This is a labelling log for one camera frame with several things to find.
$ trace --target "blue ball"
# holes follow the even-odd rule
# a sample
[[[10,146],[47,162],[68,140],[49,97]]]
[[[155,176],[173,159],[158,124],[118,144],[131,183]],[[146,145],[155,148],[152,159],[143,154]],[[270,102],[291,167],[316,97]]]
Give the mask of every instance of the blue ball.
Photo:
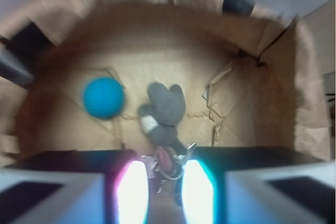
[[[115,79],[110,77],[96,78],[85,88],[83,102],[90,115],[108,119],[122,110],[124,90]]]

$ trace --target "white light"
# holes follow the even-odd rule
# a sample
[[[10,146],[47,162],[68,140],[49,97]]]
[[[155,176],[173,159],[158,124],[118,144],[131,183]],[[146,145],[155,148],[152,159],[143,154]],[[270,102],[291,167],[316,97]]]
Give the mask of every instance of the white light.
[[[146,166],[133,161],[117,179],[118,223],[145,223],[148,211],[148,178]]]
[[[214,187],[197,160],[189,160],[185,165],[182,203],[187,223],[214,222]]]

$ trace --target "white patch on toy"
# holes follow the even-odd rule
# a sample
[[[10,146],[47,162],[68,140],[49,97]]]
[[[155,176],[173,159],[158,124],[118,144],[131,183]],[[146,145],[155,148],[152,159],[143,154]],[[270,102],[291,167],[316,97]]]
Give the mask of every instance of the white patch on toy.
[[[155,120],[155,118],[152,117],[151,115],[146,115],[142,117],[141,124],[142,124],[143,131],[146,134],[150,133],[153,129],[155,129],[159,125],[157,121]]]

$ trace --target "glowing light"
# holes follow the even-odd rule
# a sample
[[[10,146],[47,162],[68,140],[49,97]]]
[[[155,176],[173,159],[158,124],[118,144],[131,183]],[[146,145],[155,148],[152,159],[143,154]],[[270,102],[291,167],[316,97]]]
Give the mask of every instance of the glowing light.
[[[197,160],[189,160],[185,165],[182,203],[187,223],[214,222],[214,186]]]
[[[145,223],[148,211],[148,179],[145,164],[133,161],[117,179],[118,223]]]

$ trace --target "plush mouse toy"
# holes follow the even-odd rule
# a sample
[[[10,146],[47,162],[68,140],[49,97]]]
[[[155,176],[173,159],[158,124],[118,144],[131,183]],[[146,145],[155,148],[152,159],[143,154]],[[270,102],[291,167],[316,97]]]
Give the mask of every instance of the plush mouse toy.
[[[173,85],[167,89],[155,82],[148,88],[151,104],[142,105],[138,114],[143,131],[155,146],[169,146],[177,155],[186,155],[186,147],[177,138],[177,124],[185,112],[182,88]]]

